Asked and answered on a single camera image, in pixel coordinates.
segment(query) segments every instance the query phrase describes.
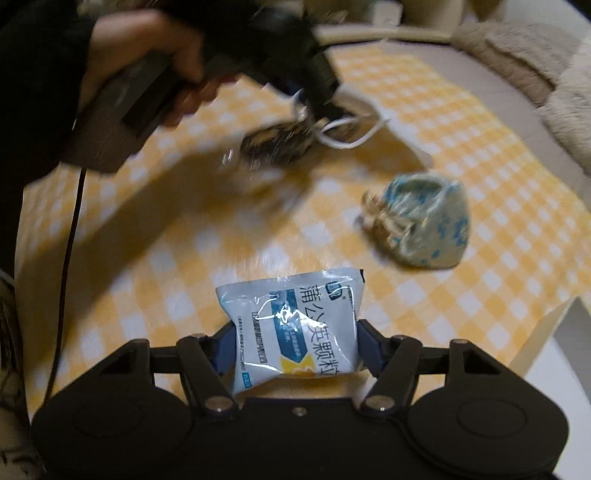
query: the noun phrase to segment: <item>hand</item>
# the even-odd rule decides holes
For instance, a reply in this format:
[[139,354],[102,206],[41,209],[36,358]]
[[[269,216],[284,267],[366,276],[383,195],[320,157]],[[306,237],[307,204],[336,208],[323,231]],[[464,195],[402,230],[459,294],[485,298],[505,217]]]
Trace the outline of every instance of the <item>hand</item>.
[[100,91],[103,84],[124,67],[149,51],[172,56],[177,73],[193,86],[176,97],[173,110],[163,124],[176,127],[183,116],[195,113],[203,102],[217,96],[222,83],[235,82],[234,76],[202,84],[203,37],[196,30],[157,10],[138,10],[100,17],[92,31],[86,73],[80,86],[79,111]]

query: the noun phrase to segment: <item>black clothing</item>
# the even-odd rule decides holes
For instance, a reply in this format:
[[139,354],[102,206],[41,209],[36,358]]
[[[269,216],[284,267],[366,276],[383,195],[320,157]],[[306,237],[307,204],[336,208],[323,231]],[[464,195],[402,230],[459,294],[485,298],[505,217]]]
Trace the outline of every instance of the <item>black clothing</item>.
[[10,275],[22,191],[58,163],[93,27],[74,0],[0,0],[0,268]]

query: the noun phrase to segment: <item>finger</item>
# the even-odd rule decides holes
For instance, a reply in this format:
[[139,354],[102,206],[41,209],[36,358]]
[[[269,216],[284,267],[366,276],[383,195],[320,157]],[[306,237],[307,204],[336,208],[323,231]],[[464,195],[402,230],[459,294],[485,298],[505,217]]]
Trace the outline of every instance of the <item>finger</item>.
[[201,102],[213,102],[220,88],[219,80],[211,80],[205,84],[203,88],[197,91],[198,98]]
[[177,128],[182,120],[182,115],[179,115],[176,112],[169,112],[164,116],[162,124],[167,128]]
[[236,83],[238,81],[238,74],[237,73],[227,73],[226,75],[222,75],[218,78],[220,83]]
[[186,87],[176,97],[173,110],[178,114],[195,113],[202,100],[199,91],[195,88]]
[[194,41],[173,55],[173,66],[177,73],[192,83],[203,79],[203,63],[201,61],[201,43]]

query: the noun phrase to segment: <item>pillow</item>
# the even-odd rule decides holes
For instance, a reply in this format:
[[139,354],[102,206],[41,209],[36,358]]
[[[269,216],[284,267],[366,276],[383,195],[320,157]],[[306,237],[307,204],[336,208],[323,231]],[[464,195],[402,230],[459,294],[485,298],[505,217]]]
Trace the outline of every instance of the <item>pillow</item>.
[[486,40],[489,33],[503,31],[504,28],[500,23],[463,24],[453,34],[451,43],[506,78],[537,106],[544,105],[553,85],[526,62],[498,51]]
[[591,35],[560,76],[548,102],[538,109],[544,123],[591,176]]
[[523,60],[552,85],[568,68],[580,40],[562,28],[542,23],[512,21],[493,29],[486,39],[497,50]]

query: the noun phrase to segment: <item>yellow checkered tablecloth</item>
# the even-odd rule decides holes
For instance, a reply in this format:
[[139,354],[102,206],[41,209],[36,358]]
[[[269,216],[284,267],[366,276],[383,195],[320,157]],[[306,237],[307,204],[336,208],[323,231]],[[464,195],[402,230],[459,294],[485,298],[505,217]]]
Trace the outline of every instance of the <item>yellow checkered tablecloth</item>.
[[[401,268],[355,226],[362,193],[420,168],[402,144],[377,135],[352,151],[318,147],[289,171],[221,167],[245,132],[288,118],[290,105],[246,80],[172,131],[159,131],[114,177],[90,174],[67,291],[65,386],[126,340],[173,345],[228,319],[215,287],[352,265],[365,269],[361,315],[382,332],[426,345],[466,337],[509,362],[536,323],[591,291],[591,215],[519,138],[470,93],[411,56],[377,46],[333,50],[342,79],[378,99],[460,177],[472,232],[449,271]],[[30,412],[39,407],[54,350],[64,247],[77,171],[60,167],[25,193],[17,301]],[[347,392],[339,381],[313,394]],[[157,384],[179,392],[174,378]]]

